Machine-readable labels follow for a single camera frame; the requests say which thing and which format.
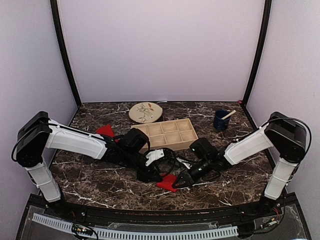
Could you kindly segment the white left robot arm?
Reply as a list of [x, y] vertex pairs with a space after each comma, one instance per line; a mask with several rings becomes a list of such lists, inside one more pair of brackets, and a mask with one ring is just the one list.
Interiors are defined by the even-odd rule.
[[148, 136], [137, 128], [114, 137], [89, 133], [60, 124], [40, 111], [19, 130], [11, 159], [28, 172], [44, 199], [51, 203], [51, 210], [58, 217], [67, 218], [71, 208], [62, 200], [63, 193], [45, 163], [44, 149], [64, 150], [133, 168], [141, 182], [157, 183], [163, 180], [159, 168], [140, 152], [150, 144]]

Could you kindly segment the red sock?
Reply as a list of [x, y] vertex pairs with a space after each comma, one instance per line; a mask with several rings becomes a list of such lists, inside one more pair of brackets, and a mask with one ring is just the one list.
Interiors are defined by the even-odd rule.
[[177, 192], [176, 188], [173, 188], [173, 183], [177, 180], [177, 177], [173, 174], [163, 175], [162, 181], [158, 182], [156, 186], [158, 188], [171, 191], [173, 193]]

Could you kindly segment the red sock near left arm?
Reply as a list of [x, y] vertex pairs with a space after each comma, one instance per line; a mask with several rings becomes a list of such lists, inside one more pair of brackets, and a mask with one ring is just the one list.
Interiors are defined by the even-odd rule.
[[116, 142], [117, 143], [119, 141], [118, 139], [116, 139], [116, 135], [115, 135], [111, 125], [109, 125], [109, 124], [98, 128], [95, 131], [95, 133], [102, 136], [103, 140], [106, 143], [109, 143], [109, 142]]

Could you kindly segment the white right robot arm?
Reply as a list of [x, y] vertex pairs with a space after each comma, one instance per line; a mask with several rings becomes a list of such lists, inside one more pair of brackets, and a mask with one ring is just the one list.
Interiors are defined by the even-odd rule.
[[255, 213], [266, 217], [274, 210], [274, 201], [292, 179], [311, 143], [312, 132], [305, 122], [276, 111], [259, 128], [234, 140], [222, 150], [216, 149], [205, 137], [195, 140], [190, 149], [199, 162], [182, 171], [172, 187], [191, 187], [211, 171], [220, 173], [261, 151], [274, 148], [279, 153], [279, 159], [264, 189], [264, 199], [255, 205]]

